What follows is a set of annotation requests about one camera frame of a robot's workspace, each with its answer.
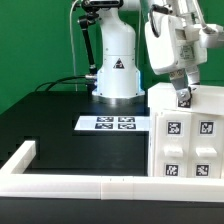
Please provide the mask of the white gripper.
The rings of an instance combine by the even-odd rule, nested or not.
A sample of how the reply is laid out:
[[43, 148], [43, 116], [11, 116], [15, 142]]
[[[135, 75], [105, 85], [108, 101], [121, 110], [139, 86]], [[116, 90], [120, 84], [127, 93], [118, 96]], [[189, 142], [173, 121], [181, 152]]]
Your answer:
[[[200, 84], [199, 64], [207, 61], [207, 49], [199, 41], [188, 41], [180, 18], [157, 14], [155, 17], [159, 36], [145, 24], [146, 44], [151, 67], [156, 75], [169, 73], [170, 81], [180, 102], [191, 99], [189, 85]], [[186, 69], [188, 84], [185, 80]]]

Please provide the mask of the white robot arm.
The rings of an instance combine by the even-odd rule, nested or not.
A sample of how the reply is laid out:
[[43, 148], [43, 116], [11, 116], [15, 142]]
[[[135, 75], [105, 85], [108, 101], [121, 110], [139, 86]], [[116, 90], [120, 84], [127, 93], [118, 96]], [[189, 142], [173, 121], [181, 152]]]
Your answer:
[[203, 20], [198, 0], [81, 0], [85, 15], [79, 19], [86, 42], [88, 27], [99, 23], [103, 63], [97, 68], [89, 52], [90, 73], [96, 80], [92, 95], [111, 103], [135, 101], [145, 95], [135, 62], [136, 33], [119, 17], [121, 10], [140, 11], [145, 19], [145, 38], [155, 74], [170, 76], [177, 99], [191, 99], [191, 86], [200, 81], [198, 65], [207, 60], [199, 45]]

